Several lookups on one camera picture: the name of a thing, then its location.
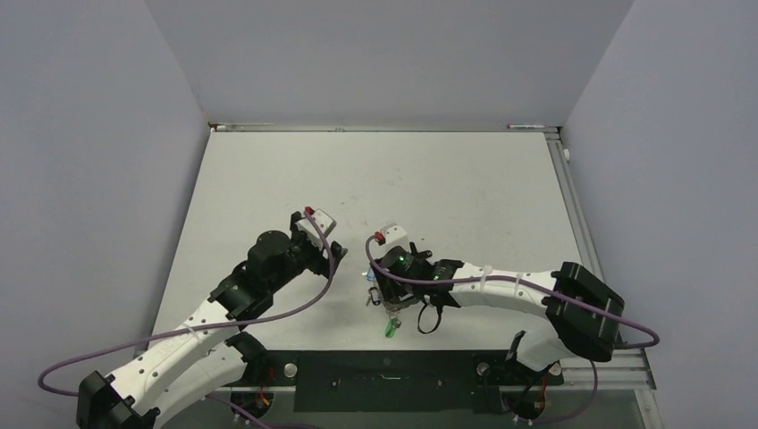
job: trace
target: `gray wall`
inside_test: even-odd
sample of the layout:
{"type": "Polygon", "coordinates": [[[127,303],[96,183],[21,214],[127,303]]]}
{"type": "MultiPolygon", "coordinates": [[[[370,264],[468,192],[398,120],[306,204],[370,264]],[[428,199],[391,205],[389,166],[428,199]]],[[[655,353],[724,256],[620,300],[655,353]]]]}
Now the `gray wall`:
{"type": "Polygon", "coordinates": [[[75,400],[37,374],[149,331],[207,126],[141,0],[2,10],[0,426],[74,427],[75,400]]]}
{"type": "Polygon", "coordinates": [[[212,122],[562,124],[632,0],[147,0],[212,122]]]}
{"type": "Polygon", "coordinates": [[[754,427],[758,3],[636,0],[564,139],[668,428],[754,427]]]}

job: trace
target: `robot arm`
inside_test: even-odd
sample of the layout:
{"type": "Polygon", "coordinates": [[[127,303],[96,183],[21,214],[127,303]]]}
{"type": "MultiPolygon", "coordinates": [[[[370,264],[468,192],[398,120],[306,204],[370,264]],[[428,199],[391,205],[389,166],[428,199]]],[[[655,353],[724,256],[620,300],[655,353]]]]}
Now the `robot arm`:
{"type": "Polygon", "coordinates": [[[624,300],[582,265],[564,263],[556,272],[516,273],[459,260],[441,259],[430,263],[426,259],[431,252],[418,252],[398,225],[383,228],[375,239],[380,244],[373,264],[379,268],[374,269],[376,286],[372,296],[376,299],[372,300],[375,305],[381,303],[389,311],[399,311],[423,302],[435,307],[438,316],[444,307],[488,306],[541,317],[551,326],[520,332],[510,348],[510,360],[535,374],[546,371],[563,358],[611,360],[618,323],[524,285],[529,282],[555,290],[621,316],[624,300]],[[403,279],[427,281],[427,284],[403,279]]]}
{"type": "MultiPolygon", "coordinates": [[[[334,229],[336,222],[328,214],[306,210],[324,235],[334,229]]],[[[96,371],[85,378],[79,388],[77,425],[153,427],[164,411],[170,417],[213,389],[239,380],[263,349],[260,343],[240,332],[242,327],[193,327],[256,319],[272,306],[275,292],[306,269],[329,276],[329,261],[322,255],[324,244],[314,225],[294,213],[290,229],[290,237],[281,231],[261,234],[248,259],[177,328],[187,332],[153,344],[106,376],[96,371]]],[[[347,253],[336,242],[331,251],[336,264],[347,253]]]]}

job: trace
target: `purple cable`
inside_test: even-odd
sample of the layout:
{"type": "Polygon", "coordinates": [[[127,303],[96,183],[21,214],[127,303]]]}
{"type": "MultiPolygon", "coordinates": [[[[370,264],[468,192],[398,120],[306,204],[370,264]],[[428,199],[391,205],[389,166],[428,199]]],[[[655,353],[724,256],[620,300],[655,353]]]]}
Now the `purple cable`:
{"type": "MultiPolygon", "coordinates": [[[[581,407],[575,409],[574,411],[566,414],[565,416],[558,416],[558,417],[550,417],[550,418],[544,418],[544,419],[539,419],[539,420],[532,420],[531,421],[532,425],[549,425],[550,423],[565,422],[566,420],[570,420],[570,419],[572,419],[572,418],[574,418],[574,417],[576,417],[576,416],[584,413],[586,409],[590,408],[590,405],[592,405],[592,403],[594,402],[594,398],[597,395],[597,385],[598,385],[599,379],[598,379],[598,376],[597,376],[597,366],[595,366],[595,364],[594,364],[594,362],[592,360],[590,360],[589,362],[590,362],[590,365],[593,368],[593,377],[594,377],[593,389],[592,389],[592,393],[590,393],[590,399],[587,400],[587,402],[585,402],[584,405],[582,405],[581,407]]],[[[510,412],[511,414],[513,414],[513,411],[510,410],[510,404],[508,404],[507,400],[504,403],[504,405],[505,405],[505,408],[506,408],[506,412],[510,412]]],[[[529,420],[526,420],[525,418],[521,418],[521,417],[518,418],[518,421],[519,422],[523,422],[523,423],[529,423],[529,420]]]]}
{"type": "MultiPolygon", "coordinates": [[[[220,329],[220,328],[228,328],[231,326],[247,326],[249,324],[264,324],[266,322],[273,322],[274,320],[281,320],[285,317],[289,317],[291,315],[296,315],[297,313],[308,309],[309,307],[313,306],[316,302],[319,301],[319,299],[323,298],[324,295],[326,295],[326,292],[329,290],[329,288],[332,286],[332,278],[334,278],[334,271],[335,271],[335,263],[334,263],[334,255],[332,254],[332,250],[329,248],[329,241],[326,239],[326,236],[324,236],[324,232],[321,231],[321,228],[318,227],[316,224],[316,221],[314,221],[313,217],[308,214],[308,212],[305,212],[306,218],[308,221],[313,225],[313,227],[316,229],[316,232],[318,233],[318,238],[321,239],[322,244],[324,244],[324,247],[326,248],[326,255],[329,258],[329,278],[326,280],[326,285],[323,289],[321,289],[320,292],[318,292],[318,295],[316,295],[313,299],[309,300],[309,302],[303,304],[300,307],[297,307],[293,310],[286,311],[284,313],[281,313],[279,315],[270,315],[268,317],[262,317],[260,319],[255,320],[243,320],[243,321],[237,321],[237,322],[223,322],[218,324],[199,324],[197,326],[192,326],[192,329],[195,331],[202,331],[202,330],[211,330],[211,329],[220,329]]],[[[139,340],[135,341],[129,341],[124,342],[123,344],[119,344],[117,346],[113,346],[108,349],[102,349],[99,351],[93,351],[92,353],[88,353],[86,355],[81,355],[77,357],[71,357],[69,359],[63,360],[61,362],[58,362],[57,364],[50,366],[45,371],[42,371],[42,373],[37,378],[37,386],[39,386],[40,389],[43,391],[49,391],[50,393],[55,393],[56,395],[63,395],[63,396],[72,396],[77,397],[79,394],[76,391],[65,391],[63,389],[58,389],[53,386],[50,386],[49,384],[45,383],[45,377],[47,377],[50,373],[61,369],[65,366],[77,364],[79,362],[83,362],[85,360],[90,360],[94,358],[99,358],[101,356],[114,353],[115,351],[128,349],[129,347],[138,346],[139,344],[145,344],[147,342],[155,341],[155,340],[162,340],[164,338],[170,338],[175,337],[178,335],[182,335],[184,333],[190,333],[189,328],[181,328],[177,329],[175,331],[169,331],[169,332],[162,332],[157,333],[155,335],[151,335],[149,337],[140,338],[139,340]]]]}
{"type": "Polygon", "coordinates": [[[317,427],[313,425],[305,425],[302,423],[263,423],[257,418],[255,418],[252,414],[250,414],[248,411],[245,410],[245,408],[240,407],[239,405],[235,404],[234,402],[231,402],[230,400],[225,400],[224,398],[219,398],[217,396],[208,395],[206,396],[206,399],[214,400],[216,402],[221,402],[224,405],[228,405],[229,407],[233,408],[234,411],[237,412],[240,416],[243,416],[247,418],[250,422],[262,427],[263,429],[273,429],[275,427],[281,427],[281,428],[288,428],[292,427],[295,429],[318,429],[317,427]]]}
{"type": "MultiPolygon", "coordinates": [[[[452,284],[456,283],[469,283],[469,282],[479,282],[482,280],[481,277],[468,277],[465,279],[451,279],[451,280],[412,280],[412,279],[404,279],[398,275],[395,275],[393,273],[390,273],[386,271],[384,268],[382,268],[381,265],[377,264],[376,261],[374,261],[374,258],[371,256],[371,251],[368,248],[368,245],[371,244],[372,241],[375,241],[376,237],[371,236],[366,240],[366,256],[368,257],[368,262],[371,264],[372,268],[374,268],[374,271],[376,273],[381,273],[384,277],[388,277],[390,279],[393,279],[396,282],[403,282],[407,284],[417,284],[419,286],[450,286],[452,284]]],[[[524,286],[527,286],[528,288],[538,290],[545,295],[549,295],[553,298],[560,299],[561,301],[566,301],[571,305],[577,306],[579,308],[582,308],[584,310],[587,310],[591,313],[595,313],[597,315],[601,315],[607,319],[610,319],[614,322],[617,322],[619,324],[624,324],[625,326],[628,326],[630,328],[636,329],[638,331],[644,332],[651,337],[653,337],[652,340],[648,342],[640,342],[637,344],[620,344],[615,346],[615,349],[641,349],[644,347],[652,347],[659,342],[661,342],[661,337],[658,336],[658,334],[648,328],[647,326],[643,326],[637,322],[631,321],[629,319],[626,319],[624,317],[619,317],[617,315],[611,314],[605,310],[601,310],[600,308],[593,307],[589,304],[586,304],[585,302],[579,301],[578,299],[573,299],[571,297],[567,297],[566,295],[563,295],[562,293],[558,293],[555,290],[549,290],[546,289],[536,283],[532,283],[529,280],[525,279],[517,279],[516,277],[511,277],[509,275],[488,275],[485,278],[486,281],[489,280],[495,280],[498,282],[515,282],[518,280],[518,284],[522,284],[524,286]]]]}

